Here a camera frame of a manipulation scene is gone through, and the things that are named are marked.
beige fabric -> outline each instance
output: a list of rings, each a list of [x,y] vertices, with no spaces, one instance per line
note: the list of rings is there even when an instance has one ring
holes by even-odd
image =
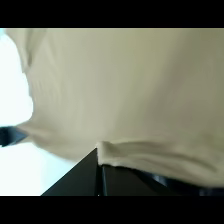
[[[224,186],[223,29],[9,29],[40,147]]]

wrinkled fabric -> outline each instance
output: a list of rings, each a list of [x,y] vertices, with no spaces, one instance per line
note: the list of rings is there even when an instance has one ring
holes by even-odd
[[[18,127],[79,161],[224,186],[223,29],[8,29],[34,103]]]

person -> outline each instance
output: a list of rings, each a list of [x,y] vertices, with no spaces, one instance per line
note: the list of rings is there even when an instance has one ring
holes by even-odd
[[[224,186],[223,29],[9,28],[41,148]]]

beige shirt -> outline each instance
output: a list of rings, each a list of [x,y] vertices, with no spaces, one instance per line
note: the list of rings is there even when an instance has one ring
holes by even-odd
[[[224,186],[223,29],[8,29],[38,146]]]

tan cloth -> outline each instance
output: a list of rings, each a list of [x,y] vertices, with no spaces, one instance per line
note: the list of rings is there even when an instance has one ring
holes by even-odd
[[[8,29],[34,113],[19,127],[80,160],[224,186],[223,29]]]

